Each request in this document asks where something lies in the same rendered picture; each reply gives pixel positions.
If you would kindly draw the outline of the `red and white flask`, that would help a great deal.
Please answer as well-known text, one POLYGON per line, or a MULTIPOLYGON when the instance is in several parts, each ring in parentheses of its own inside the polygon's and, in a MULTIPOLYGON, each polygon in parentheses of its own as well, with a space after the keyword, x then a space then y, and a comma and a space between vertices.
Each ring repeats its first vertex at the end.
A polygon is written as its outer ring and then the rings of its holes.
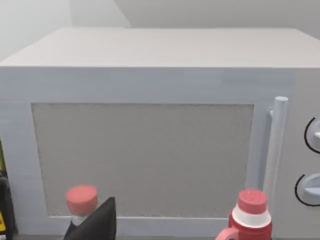
POLYGON ((272 217, 264 192, 247 188, 238 193, 228 218, 228 227, 214 240, 272 240, 272 217))

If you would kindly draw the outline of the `clear bottle with pink cap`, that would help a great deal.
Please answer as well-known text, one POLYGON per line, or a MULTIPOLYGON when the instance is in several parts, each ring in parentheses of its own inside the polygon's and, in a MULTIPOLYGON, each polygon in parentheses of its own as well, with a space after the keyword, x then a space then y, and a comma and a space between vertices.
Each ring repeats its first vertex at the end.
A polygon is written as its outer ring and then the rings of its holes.
POLYGON ((98 206, 97 188, 81 184, 70 188, 66 194, 66 205, 71 214, 71 223, 76 227, 91 215, 98 206))

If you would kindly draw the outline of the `pale microwave oven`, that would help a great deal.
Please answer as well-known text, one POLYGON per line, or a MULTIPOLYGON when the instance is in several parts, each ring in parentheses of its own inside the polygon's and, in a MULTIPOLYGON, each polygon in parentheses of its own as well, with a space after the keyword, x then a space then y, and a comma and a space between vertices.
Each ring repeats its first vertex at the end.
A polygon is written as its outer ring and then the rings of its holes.
POLYGON ((62 28, 0 67, 276 68, 293 70, 274 194, 273 235, 320 239, 320 207, 301 204, 295 184, 320 173, 304 131, 320 119, 320 40, 296 29, 62 28))

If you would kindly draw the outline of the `black bottle with yellow label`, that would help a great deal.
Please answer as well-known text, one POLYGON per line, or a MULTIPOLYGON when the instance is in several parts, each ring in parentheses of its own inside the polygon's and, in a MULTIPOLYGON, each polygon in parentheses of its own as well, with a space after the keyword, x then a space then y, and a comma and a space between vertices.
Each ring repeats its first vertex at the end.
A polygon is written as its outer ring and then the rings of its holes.
POLYGON ((0 141, 0 240, 13 240, 15 231, 13 201, 0 141))

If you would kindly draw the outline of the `pale blue microwave knob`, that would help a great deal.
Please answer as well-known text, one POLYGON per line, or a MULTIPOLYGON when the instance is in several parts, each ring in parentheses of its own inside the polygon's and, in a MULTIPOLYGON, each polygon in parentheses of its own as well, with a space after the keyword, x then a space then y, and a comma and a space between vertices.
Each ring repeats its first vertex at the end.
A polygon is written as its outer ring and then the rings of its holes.
POLYGON ((302 174, 294 186, 296 199, 307 207, 320 207, 320 172, 302 174))
POLYGON ((320 119, 313 117, 307 123, 303 139, 309 150, 320 155, 320 119))

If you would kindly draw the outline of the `pale blue microwave door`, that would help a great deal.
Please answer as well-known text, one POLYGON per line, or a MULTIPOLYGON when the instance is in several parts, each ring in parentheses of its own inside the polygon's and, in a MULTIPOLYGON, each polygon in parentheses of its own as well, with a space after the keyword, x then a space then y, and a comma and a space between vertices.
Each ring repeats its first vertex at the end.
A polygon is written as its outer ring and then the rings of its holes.
POLYGON ((122 236, 210 237, 261 188, 268 109, 291 69, 0 66, 18 231, 61 235, 77 184, 117 199, 122 236))

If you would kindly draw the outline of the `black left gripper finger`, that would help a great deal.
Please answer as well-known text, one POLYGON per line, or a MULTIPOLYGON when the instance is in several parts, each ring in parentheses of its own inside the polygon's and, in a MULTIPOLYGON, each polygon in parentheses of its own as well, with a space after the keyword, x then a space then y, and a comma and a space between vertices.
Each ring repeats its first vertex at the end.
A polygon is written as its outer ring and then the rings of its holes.
POLYGON ((63 240, 116 240, 116 199, 108 198, 86 217, 74 216, 63 240))

